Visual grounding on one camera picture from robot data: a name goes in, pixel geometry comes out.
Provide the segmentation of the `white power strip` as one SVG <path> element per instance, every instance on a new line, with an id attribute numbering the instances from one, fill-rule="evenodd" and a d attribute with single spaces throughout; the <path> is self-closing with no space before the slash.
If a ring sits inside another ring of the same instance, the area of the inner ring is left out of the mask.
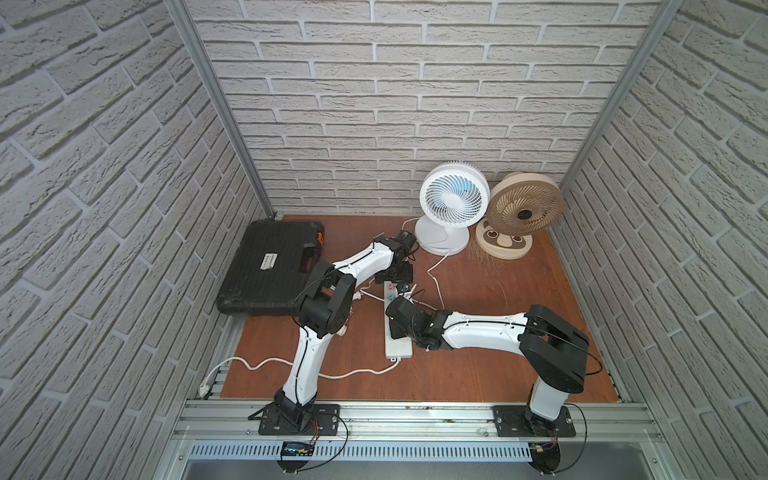
<path id="1" fill-rule="evenodd" d="M 397 284 L 389 281 L 385 281 L 383 284 L 383 299 L 384 310 L 387 310 L 391 302 L 397 297 L 398 290 Z M 385 356 L 391 361 L 402 360 L 411 358 L 413 355 L 412 341 L 409 337 L 395 339 L 392 336 L 392 330 L 390 328 L 390 320 L 387 315 L 384 315 L 384 341 L 385 341 Z"/>

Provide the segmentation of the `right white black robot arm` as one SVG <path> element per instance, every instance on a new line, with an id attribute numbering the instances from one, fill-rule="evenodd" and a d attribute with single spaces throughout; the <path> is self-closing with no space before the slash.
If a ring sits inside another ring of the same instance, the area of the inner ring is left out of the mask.
<path id="1" fill-rule="evenodd" d="M 552 429 L 568 397 L 584 391 L 590 340 L 543 305 L 506 316 L 429 313 L 399 296 L 385 315 L 396 338 L 408 337 L 424 350 L 476 348 L 524 357 L 537 374 L 524 413 L 530 429 Z"/>

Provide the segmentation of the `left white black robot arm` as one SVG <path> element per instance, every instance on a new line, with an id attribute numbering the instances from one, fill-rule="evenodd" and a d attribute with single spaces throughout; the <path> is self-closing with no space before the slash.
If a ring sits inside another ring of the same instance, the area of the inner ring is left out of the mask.
<path id="1" fill-rule="evenodd" d="M 274 396 L 281 418 L 303 430 L 313 420 L 318 379 L 333 337 L 345 327 L 353 295 L 366 281 L 413 281 L 409 257 L 416 236 L 406 230 L 372 241 L 357 254 L 328 263 L 318 262 L 297 295 L 299 343 L 290 374 Z"/>

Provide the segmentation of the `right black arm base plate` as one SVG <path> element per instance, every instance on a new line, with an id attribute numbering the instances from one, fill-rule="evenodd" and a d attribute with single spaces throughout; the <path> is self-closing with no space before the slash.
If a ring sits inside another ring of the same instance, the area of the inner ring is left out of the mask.
<path id="1" fill-rule="evenodd" d="M 562 406 L 555 420 L 535 415 L 527 405 L 495 405 L 493 423 L 499 437 L 574 438 L 576 429 L 570 412 Z"/>

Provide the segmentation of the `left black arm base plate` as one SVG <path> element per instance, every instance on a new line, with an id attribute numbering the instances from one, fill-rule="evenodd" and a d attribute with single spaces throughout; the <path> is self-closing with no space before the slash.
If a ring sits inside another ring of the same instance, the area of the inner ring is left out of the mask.
<path id="1" fill-rule="evenodd" d="M 286 413 L 271 402 L 260 410 L 258 434 L 262 436 L 335 436 L 339 404 L 313 404 L 309 410 Z"/>

